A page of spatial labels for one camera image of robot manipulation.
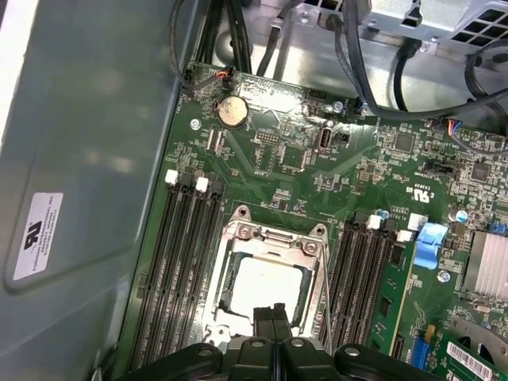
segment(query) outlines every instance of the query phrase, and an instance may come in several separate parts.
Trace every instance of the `cpu socket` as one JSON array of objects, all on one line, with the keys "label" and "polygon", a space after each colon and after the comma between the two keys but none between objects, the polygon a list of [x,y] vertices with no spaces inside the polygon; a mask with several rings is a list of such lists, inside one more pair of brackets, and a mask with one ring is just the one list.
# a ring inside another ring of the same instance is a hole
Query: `cpu socket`
[{"label": "cpu socket", "polygon": [[293,336],[311,337],[329,258],[328,231],[308,235],[258,224],[238,206],[222,230],[203,311],[204,341],[225,347],[253,335],[256,307],[286,305]]}]

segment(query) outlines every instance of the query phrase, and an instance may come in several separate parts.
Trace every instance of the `motherboard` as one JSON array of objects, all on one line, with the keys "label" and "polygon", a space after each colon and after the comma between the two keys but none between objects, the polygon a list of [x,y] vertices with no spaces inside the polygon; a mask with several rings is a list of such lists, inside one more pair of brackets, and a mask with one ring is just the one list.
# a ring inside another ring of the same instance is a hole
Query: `motherboard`
[{"label": "motherboard", "polygon": [[507,181],[508,156],[435,121],[240,72],[183,90],[114,374],[196,342],[225,350],[252,335],[253,308],[284,303],[293,335],[326,348],[508,380]]}]

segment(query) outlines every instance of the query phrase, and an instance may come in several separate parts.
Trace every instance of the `blue connector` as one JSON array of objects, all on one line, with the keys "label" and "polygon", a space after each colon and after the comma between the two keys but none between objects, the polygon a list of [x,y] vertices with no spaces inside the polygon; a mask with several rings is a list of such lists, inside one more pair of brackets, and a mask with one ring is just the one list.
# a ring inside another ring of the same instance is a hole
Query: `blue connector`
[{"label": "blue connector", "polygon": [[495,222],[491,224],[490,228],[491,233],[493,234],[506,234],[506,225],[500,222]]},{"label": "blue connector", "polygon": [[429,348],[429,345],[425,342],[423,337],[417,337],[414,339],[411,365],[415,368],[423,369],[425,367],[425,360],[427,360]]},{"label": "blue connector", "polygon": [[445,240],[448,226],[425,223],[421,228],[416,240],[416,253],[414,264],[420,267],[426,267],[429,270],[437,268],[437,250],[439,250]]}]

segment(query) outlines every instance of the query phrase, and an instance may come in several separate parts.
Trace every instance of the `aluminum heatsink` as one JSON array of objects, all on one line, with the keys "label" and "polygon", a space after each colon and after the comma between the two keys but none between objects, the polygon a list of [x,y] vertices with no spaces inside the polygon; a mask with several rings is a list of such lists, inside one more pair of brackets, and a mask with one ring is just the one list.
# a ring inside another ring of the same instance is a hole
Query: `aluminum heatsink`
[{"label": "aluminum heatsink", "polygon": [[475,233],[464,289],[491,298],[508,299],[508,238]]}]

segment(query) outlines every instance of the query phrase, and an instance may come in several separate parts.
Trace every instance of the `side panel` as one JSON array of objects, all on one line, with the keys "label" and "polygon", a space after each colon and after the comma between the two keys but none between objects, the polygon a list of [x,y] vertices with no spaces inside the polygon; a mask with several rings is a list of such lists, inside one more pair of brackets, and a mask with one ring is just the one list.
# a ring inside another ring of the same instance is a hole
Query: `side panel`
[{"label": "side panel", "polygon": [[[178,95],[172,3],[39,2],[0,152],[2,379],[85,379],[117,341]],[[205,5],[183,7],[181,52]],[[14,281],[39,192],[63,194],[48,264]]]}]

